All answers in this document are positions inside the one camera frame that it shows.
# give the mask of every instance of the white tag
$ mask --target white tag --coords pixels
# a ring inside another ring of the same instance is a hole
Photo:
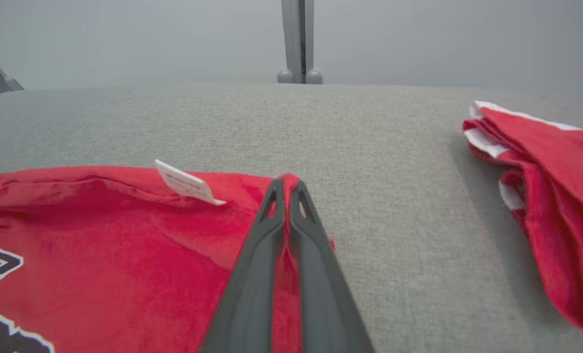
[[[216,206],[226,203],[226,201],[214,199],[211,188],[203,180],[182,172],[158,159],[154,160],[154,164],[161,173],[163,180],[168,184],[168,187],[172,188],[180,196],[195,197],[196,199],[212,203]]]

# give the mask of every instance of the gray textured surface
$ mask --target gray textured surface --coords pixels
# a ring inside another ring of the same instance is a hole
[[[0,172],[62,165],[305,180],[379,352],[583,352],[461,134],[473,99],[583,127],[554,97],[394,86],[184,85],[0,95]]]

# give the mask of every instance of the red cloth with white trim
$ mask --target red cloth with white trim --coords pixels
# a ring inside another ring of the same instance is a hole
[[[583,328],[583,129],[474,102],[464,135],[509,167],[499,187],[527,235],[549,299]]]
[[[0,351],[197,351],[273,179],[194,175],[227,204],[180,197],[153,169],[0,174]],[[298,178],[282,179],[288,215]],[[298,352],[298,271],[285,244],[272,348]]]

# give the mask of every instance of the folded red cloth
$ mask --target folded red cloth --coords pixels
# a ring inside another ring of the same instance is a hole
[[[583,328],[583,129],[474,102],[470,149],[509,167],[499,187],[527,235],[544,289]]]
[[[272,179],[194,175],[226,204],[180,197],[152,169],[0,174],[0,351],[197,351]],[[298,178],[282,178],[288,211]],[[285,246],[274,352],[300,351],[298,286]]]

